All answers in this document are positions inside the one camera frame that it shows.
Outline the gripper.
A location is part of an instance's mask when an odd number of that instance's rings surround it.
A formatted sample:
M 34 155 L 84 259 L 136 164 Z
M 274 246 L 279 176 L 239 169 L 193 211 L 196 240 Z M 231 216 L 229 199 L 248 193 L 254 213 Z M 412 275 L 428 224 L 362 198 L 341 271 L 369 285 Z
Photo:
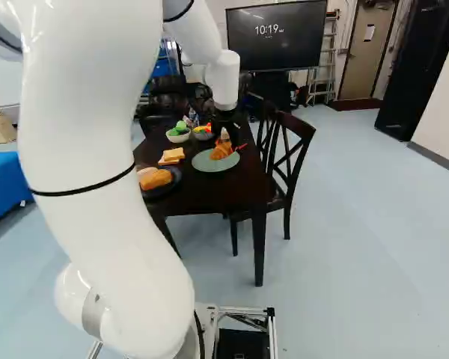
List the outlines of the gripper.
M 221 134 L 217 144 L 227 144 L 231 146 L 234 152 L 240 151 L 248 145 L 246 139 L 242 136 L 241 130 L 242 113 L 236 108 L 229 111 L 216 108 L 211 120 L 212 130 L 220 130 Z

